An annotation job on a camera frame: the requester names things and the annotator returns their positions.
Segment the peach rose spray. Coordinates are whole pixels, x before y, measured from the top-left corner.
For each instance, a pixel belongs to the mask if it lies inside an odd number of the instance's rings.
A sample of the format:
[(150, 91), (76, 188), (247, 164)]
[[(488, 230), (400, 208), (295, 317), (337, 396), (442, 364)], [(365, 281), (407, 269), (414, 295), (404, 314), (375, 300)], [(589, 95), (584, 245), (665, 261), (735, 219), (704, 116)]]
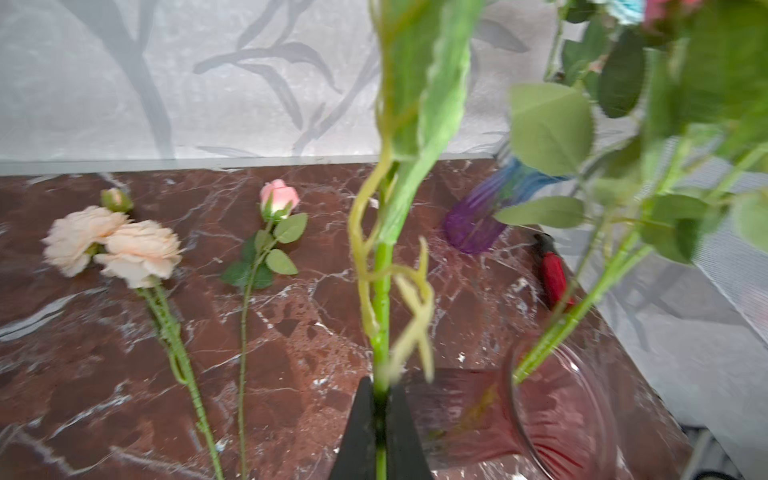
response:
[(171, 372), (191, 397), (196, 427), (205, 440), (214, 477), (222, 479), (224, 471), (184, 345), (182, 325), (172, 312), (163, 286), (182, 260), (181, 242), (172, 229), (156, 221), (132, 219), (133, 208), (132, 200), (123, 190), (102, 191), (99, 206), (88, 206), (52, 223), (42, 240), (44, 262), (67, 278), (96, 264), (103, 276), (124, 281), (144, 299)]

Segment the blue purple glass vase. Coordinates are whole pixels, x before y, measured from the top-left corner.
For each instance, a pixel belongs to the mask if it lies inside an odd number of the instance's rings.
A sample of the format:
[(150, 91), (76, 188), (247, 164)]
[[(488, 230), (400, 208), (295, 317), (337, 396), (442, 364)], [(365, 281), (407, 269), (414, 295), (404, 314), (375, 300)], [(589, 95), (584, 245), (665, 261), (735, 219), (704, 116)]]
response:
[(443, 229), (448, 243), (465, 254), (489, 250), (507, 225), (494, 215), (530, 200), (543, 187), (570, 180), (549, 176), (508, 157), (487, 179), (463, 197), (446, 215)]

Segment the red glass vase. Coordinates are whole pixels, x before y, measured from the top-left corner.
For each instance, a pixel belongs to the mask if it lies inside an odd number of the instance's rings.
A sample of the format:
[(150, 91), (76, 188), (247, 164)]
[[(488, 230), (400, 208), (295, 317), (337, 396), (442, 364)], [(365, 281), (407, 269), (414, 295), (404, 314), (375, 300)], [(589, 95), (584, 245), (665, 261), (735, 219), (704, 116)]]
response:
[(465, 467), (517, 456), (546, 479), (612, 479), (617, 440), (592, 370), (562, 345), (521, 383), (513, 373), (533, 345), (520, 340), (499, 366), (413, 370), (401, 383), (429, 466)]

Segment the light pink rosebud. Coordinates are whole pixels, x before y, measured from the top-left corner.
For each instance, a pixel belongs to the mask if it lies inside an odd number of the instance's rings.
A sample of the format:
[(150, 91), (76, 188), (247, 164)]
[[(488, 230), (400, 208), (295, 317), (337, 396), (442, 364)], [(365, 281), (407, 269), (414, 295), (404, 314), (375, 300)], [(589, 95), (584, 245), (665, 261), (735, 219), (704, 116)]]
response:
[(262, 226), (256, 233), (243, 241), (240, 258), (224, 270), (220, 280), (238, 288), (242, 295), (239, 317), (239, 355), (237, 374), (237, 438), (239, 474), (242, 479), (249, 477), (247, 460), (247, 434), (245, 433), (245, 396), (247, 376), (248, 315), (250, 300), (256, 290), (272, 285), (276, 272), (269, 268), (267, 259), (280, 243), (297, 240), (296, 237), (283, 239), (281, 224), (290, 219), (299, 206), (297, 190), (282, 179), (266, 183), (259, 193), (259, 213)]

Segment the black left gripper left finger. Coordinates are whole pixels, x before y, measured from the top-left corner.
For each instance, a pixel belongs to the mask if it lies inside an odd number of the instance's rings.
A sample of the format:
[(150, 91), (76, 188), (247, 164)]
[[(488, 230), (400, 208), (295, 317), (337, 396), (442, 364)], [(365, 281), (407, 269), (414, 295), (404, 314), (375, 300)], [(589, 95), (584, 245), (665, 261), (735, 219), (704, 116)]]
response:
[(363, 377), (351, 407), (329, 480), (376, 478), (375, 401), (372, 382)]

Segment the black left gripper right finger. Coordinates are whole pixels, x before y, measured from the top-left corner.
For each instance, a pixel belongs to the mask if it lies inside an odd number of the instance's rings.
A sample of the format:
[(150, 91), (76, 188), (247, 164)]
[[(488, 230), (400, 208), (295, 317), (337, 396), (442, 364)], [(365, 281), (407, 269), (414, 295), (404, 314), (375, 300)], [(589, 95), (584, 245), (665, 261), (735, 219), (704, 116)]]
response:
[(385, 413), (386, 478), (432, 480), (402, 385), (390, 388)]

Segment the red spray bottle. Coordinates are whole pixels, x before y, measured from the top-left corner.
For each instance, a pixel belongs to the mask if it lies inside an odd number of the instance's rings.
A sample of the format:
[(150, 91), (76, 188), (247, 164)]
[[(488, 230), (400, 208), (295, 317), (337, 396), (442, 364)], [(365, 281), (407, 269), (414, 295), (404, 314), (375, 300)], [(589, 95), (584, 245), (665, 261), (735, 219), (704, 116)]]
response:
[(553, 238), (542, 232), (534, 233), (534, 247), (538, 258), (539, 277), (550, 309), (564, 297), (568, 281), (561, 256)]

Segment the peach cream rose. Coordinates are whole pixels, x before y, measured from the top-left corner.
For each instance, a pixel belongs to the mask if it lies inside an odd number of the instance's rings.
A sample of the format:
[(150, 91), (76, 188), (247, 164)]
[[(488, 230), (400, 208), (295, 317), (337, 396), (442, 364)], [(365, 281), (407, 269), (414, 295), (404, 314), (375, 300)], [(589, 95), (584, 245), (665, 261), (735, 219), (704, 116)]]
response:
[(509, 93), (510, 148), (523, 165), (574, 183), (565, 196), (509, 206), (506, 225), (588, 226), (594, 286), (569, 279), (550, 326), (519, 360), (527, 380), (641, 260), (688, 265), (731, 220), (767, 248), (767, 5), (763, 1), (566, 1), (541, 83)]

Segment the white blue rose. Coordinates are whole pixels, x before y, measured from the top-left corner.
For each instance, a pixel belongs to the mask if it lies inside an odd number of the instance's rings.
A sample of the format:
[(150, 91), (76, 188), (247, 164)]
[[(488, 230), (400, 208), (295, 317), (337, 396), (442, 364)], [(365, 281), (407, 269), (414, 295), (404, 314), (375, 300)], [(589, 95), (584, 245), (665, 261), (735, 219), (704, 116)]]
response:
[(373, 1), (371, 21), (380, 52), (374, 116), (378, 161), (360, 187), (347, 220), (361, 324), (373, 354), (376, 478), (386, 478), (385, 413), (413, 354), (426, 378), (435, 372), (428, 327), (435, 293), (429, 248), (415, 266), (399, 264), (394, 248), (421, 183), (456, 135), (464, 116), (471, 40), (482, 1)]

